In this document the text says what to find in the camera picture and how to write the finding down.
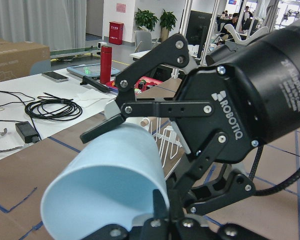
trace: paper cup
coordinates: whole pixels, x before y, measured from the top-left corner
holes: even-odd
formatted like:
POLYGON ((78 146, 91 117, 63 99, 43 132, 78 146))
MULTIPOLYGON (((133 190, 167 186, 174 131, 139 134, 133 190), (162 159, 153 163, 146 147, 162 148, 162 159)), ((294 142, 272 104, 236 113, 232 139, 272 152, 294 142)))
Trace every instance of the paper cup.
POLYGON ((169 208, 157 144, 142 127, 123 123, 94 139, 48 186, 41 217, 57 240, 78 240, 108 224, 128 231, 153 213, 153 190, 169 208))

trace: robotiq logo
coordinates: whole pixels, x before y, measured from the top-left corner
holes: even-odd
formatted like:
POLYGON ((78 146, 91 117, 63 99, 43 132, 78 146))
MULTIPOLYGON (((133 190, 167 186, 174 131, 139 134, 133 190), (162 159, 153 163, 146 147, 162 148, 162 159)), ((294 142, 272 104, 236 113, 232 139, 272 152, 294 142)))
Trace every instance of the robotiq logo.
POLYGON ((219 101, 220 106, 222 107, 222 110, 225 113, 229 124, 231 125, 231 129, 233 130, 235 140, 241 139, 244 136, 244 134, 240 129, 237 119, 234 117, 234 113, 232 112, 231 107, 228 104, 228 100, 225 99, 227 97, 226 91, 221 91, 220 93, 213 93, 211 94, 211 97, 215 101, 219 101))

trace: smartphone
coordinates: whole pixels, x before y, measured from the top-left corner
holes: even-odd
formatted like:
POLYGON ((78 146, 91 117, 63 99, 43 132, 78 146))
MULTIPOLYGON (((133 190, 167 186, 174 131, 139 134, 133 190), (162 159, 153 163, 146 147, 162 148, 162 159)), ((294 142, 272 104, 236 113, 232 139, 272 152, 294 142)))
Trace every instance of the smartphone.
POLYGON ((56 73, 54 71, 47 71, 47 72, 43 72, 41 74, 42 76, 46 77, 47 79, 50 79, 56 83, 60 83, 60 82, 64 82, 64 81, 68 81, 69 78, 67 76, 63 76, 59 73, 56 73))

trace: bolt head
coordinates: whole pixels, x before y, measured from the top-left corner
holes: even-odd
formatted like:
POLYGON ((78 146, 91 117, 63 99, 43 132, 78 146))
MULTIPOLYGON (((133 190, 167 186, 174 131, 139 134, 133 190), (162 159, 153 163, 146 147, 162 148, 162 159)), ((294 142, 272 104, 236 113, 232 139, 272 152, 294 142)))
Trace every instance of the bolt head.
POLYGON ((257 140, 253 140, 253 141, 251 141, 251 146, 256 148, 259 146, 259 142, 257 140))
POLYGON ((218 141, 219 141, 219 143, 221 143, 221 144, 225 143, 226 140, 227 140, 227 138, 226 138, 226 136, 224 136, 224 135, 221 135, 221 136, 218 137, 218 141))
POLYGON ((183 56, 179 56, 176 61, 178 62, 178 64, 183 64, 185 61, 185 58, 183 56))
POLYGON ((124 108, 124 111, 125 111, 126 114, 130 114, 130 113, 132 113, 132 107, 131 106, 126 106, 124 108))
POLYGON ((190 208, 190 212, 192 212, 193 214, 197 211, 197 209, 193 206, 192 208, 190 208))
POLYGON ((110 236, 111 237, 118 237, 118 236, 120 236, 121 235, 121 231, 120 231, 120 229, 112 229, 111 231, 110 231, 110 236))
POLYGON ((160 222, 159 219, 156 219, 156 220, 151 221, 151 222, 150 222, 150 225, 151 225, 151 227, 153 227, 153 228, 157 228, 157 227, 160 227, 160 226, 161 226, 161 222, 160 222))
POLYGON ((176 41, 175 47, 176 47, 177 49, 182 49, 182 48, 184 47, 184 42, 181 41, 181 40, 176 41))
POLYGON ((212 111, 212 107, 209 106, 209 105, 204 106, 203 111, 204 111, 206 114, 209 114, 209 113, 211 113, 211 111, 212 111))
POLYGON ((128 81, 127 80, 122 80, 120 82, 120 86, 123 87, 123 88, 126 88, 128 86, 128 81))
POLYGON ((251 185, 245 185, 244 190, 246 190, 247 192, 251 191, 252 187, 251 185))
POLYGON ((226 74, 226 68, 224 66, 218 66, 216 68, 216 71, 220 74, 220 75, 224 75, 226 74))
POLYGON ((194 224, 194 221, 190 218, 186 218, 182 221, 182 225, 186 228, 192 228, 194 224))
POLYGON ((227 236, 230 236, 230 237, 234 237, 238 234, 237 230, 234 229, 233 227, 227 227, 225 230, 224 230, 225 234, 227 236))

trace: green plant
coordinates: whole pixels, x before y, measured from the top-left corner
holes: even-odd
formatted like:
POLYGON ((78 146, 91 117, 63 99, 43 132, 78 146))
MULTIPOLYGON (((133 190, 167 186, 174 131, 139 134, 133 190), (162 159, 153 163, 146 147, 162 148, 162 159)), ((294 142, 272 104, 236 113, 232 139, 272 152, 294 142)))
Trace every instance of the green plant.
POLYGON ((159 20, 153 12, 140 10, 139 8, 138 11, 135 12, 134 19, 138 27, 145 26, 150 32, 155 30, 156 23, 159 20))
POLYGON ((166 28, 169 32, 176 26, 177 18, 173 11, 166 11, 163 9, 163 13, 160 17, 161 28, 166 28))

